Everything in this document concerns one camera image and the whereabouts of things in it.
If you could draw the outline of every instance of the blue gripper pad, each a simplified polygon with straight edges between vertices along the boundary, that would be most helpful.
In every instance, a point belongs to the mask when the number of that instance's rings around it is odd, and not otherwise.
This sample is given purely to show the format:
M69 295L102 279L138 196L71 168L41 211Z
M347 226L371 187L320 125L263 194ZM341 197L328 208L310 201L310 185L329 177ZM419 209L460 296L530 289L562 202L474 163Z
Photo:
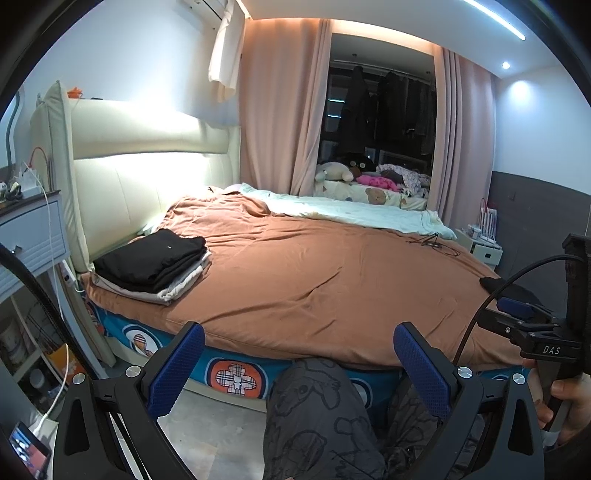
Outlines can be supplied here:
M410 322L394 330L394 351L429 413L447 419L457 391L452 363L431 347Z
M169 344L170 346L174 347L172 344L176 343L175 339ZM146 410L154 420L170 413L204 348L205 332L201 325L194 323L178 342L174 351L168 354L167 361L148 387Z
M511 315L519 320L529 320L534 317L533 309L521 301L501 297L496 301L496 307L503 313Z

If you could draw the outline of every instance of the white charging cable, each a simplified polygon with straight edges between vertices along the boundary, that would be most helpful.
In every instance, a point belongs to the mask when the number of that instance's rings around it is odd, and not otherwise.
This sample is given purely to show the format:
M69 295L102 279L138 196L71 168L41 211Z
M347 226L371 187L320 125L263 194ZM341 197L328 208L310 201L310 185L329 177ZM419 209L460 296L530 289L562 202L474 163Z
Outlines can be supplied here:
M48 224L49 224L49 251L51 254L51 269L53 270L53 281L54 281L54 284L57 288L58 282L57 282L57 274L56 274L56 264L55 264L55 260L54 260L54 256L53 256L53 247L51 245L51 210L49 207L49 200L47 200L47 193L46 193L45 189L43 188L43 185L41 184L41 182L37 178L37 175L33 174L33 176L35 177L37 184L41 187L41 191L43 192L43 196L45 197L45 203L47 205L47 218L48 218ZM55 292L55 294L56 294L57 307L60 312L61 321L65 323L64 313L61 309L59 292ZM43 426L43 423L45 422L47 417L51 414L53 409L56 407L57 401L59 400L61 393L64 391L64 388L66 387L66 378L68 376L68 370L70 368L70 348L68 347L67 343L65 345L66 345L66 370L64 372L64 378L61 382L61 387L60 387L56 397L53 399L53 403L51 404L51 407L49 407L49 410L47 410L45 415L42 416L41 420L39 421L39 424L35 427L35 430L33 430L33 435L35 437L38 437L39 432L41 431L41 427Z

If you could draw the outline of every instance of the cartoon print pants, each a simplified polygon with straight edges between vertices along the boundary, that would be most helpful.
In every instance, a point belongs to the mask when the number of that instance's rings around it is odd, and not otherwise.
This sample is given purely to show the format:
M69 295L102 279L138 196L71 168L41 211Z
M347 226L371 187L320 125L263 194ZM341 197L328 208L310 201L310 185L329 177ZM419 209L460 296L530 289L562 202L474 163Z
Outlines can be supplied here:
M464 475L483 427L479 417L449 480ZM392 397L378 440L344 370L326 359L298 360L267 398L263 480L396 480L436 428L437 419L406 379Z

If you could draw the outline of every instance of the air conditioner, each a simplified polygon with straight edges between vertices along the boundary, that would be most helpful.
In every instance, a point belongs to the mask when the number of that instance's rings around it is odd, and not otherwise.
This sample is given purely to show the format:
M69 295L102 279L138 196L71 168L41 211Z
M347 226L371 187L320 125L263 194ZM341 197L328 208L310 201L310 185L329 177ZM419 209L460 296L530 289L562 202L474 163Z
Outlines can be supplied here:
M224 9L228 0L183 0L183 2L200 18L217 30L222 22Z

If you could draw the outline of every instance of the white folded clothing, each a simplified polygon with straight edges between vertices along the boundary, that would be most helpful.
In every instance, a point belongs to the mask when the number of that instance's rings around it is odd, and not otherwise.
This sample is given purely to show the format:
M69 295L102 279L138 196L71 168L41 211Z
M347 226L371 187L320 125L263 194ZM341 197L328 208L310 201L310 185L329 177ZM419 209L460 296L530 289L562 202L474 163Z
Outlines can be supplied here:
M189 267L185 272L181 273L175 278L172 283L164 290L158 293L148 293L145 291L130 291L125 288L121 288L115 285L113 282L104 279L100 275L94 273L92 275L92 283L97 287L104 288L105 290L111 291L118 295L123 295L130 299L148 301L150 303L158 303L160 305L169 305L172 301L183 295L193 284L199 279L203 270L207 267L210 262L209 257L211 252L207 250L201 259Z

